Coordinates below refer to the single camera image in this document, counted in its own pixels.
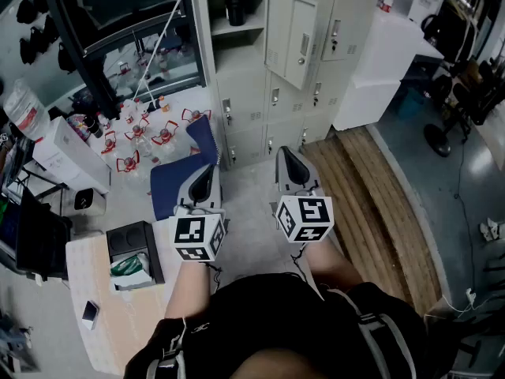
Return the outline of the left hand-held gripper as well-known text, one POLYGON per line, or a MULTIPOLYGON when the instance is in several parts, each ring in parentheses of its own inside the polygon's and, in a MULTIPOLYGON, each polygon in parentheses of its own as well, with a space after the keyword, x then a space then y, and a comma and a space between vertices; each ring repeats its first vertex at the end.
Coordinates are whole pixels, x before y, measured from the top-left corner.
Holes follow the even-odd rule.
POLYGON ((170 244, 183 261, 212 262, 226 235, 220 170, 208 164, 181 185, 168 219, 170 244))

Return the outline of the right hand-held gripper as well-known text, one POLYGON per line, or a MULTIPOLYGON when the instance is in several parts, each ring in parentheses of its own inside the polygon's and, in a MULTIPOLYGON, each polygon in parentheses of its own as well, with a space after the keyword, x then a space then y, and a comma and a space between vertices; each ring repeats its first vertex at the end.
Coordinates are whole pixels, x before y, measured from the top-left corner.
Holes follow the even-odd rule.
POLYGON ((279 189, 275 219, 287 241, 321 242, 334 226, 334 212, 313 164, 282 146, 275 158, 275 183, 279 189))

